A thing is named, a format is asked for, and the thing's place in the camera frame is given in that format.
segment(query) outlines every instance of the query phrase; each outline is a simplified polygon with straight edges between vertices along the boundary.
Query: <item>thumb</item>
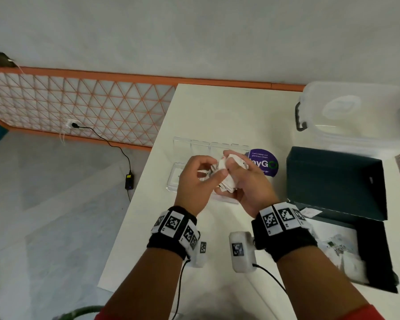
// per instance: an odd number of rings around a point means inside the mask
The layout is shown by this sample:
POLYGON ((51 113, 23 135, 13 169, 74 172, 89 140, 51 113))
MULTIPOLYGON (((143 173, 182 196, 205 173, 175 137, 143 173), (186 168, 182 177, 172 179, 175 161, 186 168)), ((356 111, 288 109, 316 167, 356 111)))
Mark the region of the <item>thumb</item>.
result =
POLYGON ((215 174, 213 174, 211 177, 209 177, 206 181, 204 181, 205 184, 207 184, 208 187, 211 187, 212 190, 217 187, 226 177, 228 176, 228 171, 226 169, 221 169, 215 174))
POLYGON ((226 160, 225 166, 227 167, 229 174, 233 178, 236 185, 238 184, 238 182, 243 180, 248 173, 248 171, 238 165, 232 157, 226 160))

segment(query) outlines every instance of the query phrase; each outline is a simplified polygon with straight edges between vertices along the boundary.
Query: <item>purple sticker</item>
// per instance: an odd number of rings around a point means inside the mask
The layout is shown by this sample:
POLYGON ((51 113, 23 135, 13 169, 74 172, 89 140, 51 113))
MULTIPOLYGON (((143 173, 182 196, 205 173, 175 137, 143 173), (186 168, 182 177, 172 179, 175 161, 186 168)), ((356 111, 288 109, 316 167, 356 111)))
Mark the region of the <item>purple sticker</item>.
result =
POLYGON ((261 168, 266 176, 275 177, 278 172, 278 161, 276 156, 265 149, 252 149, 249 158, 256 166, 261 168))

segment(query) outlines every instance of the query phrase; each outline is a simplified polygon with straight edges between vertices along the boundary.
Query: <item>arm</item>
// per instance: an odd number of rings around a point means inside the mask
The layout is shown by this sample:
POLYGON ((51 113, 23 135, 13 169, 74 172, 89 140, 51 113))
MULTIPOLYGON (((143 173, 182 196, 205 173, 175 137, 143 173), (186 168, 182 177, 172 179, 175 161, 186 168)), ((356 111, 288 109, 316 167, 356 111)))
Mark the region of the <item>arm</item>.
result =
MULTIPOLYGON (((238 189, 234 193, 215 189, 217 194, 238 199, 253 218, 260 210, 280 202, 259 167, 244 155, 231 150, 224 151, 225 156, 229 154, 241 157, 249 169, 241 168, 231 158, 227 160, 226 166, 238 189)), ((348 278, 317 247, 307 246, 290 251, 277 261, 277 267, 300 320, 339 319, 368 304, 348 278)))
MULTIPOLYGON (((197 176, 197 171, 209 169, 216 163, 217 161, 209 156, 193 156, 188 161, 180 176, 175 206, 184 208, 194 217, 204 209, 213 189, 227 177, 228 172, 222 170, 202 182, 197 176)), ((160 236, 164 235, 154 236, 156 240, 160 240, 160 236)), ((182 260, 183 257, 176 252, 148 248, 104 306, 98 319, 108 315, 120 319, 167 320, 182 260)))

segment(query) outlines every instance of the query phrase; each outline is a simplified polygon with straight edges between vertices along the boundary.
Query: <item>gray floor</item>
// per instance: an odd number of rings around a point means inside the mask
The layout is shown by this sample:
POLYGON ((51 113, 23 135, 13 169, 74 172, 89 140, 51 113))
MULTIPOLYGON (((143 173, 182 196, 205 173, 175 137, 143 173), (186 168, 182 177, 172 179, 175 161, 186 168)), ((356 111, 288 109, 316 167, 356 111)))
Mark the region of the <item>gray floor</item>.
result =
MULTIPOLYGON (((124 151, 138 180, 149 152, 124 151)), ((51 319, 109 299, 96 285, 129 205, 128 171, 120 150, 107 145, 3 138, 0 319, 51 319)))

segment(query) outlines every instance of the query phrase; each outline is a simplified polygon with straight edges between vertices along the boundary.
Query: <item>red shirt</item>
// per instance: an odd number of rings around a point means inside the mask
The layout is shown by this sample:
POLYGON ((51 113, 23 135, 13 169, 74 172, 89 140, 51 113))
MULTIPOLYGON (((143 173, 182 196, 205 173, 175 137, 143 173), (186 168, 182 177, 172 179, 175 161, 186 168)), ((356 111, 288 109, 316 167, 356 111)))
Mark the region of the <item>red shirt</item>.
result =
MULTIPOLYGON (((95 320, 122 320, 122 319, 120 317, 100 312, 95 317, 95 320)), ((379 314, 379 312, 375 309, 374 306, 368 304, 366 306, 362 306, 361 308, 346 314, 339 320, 385 320, 385 319, 379 314)))

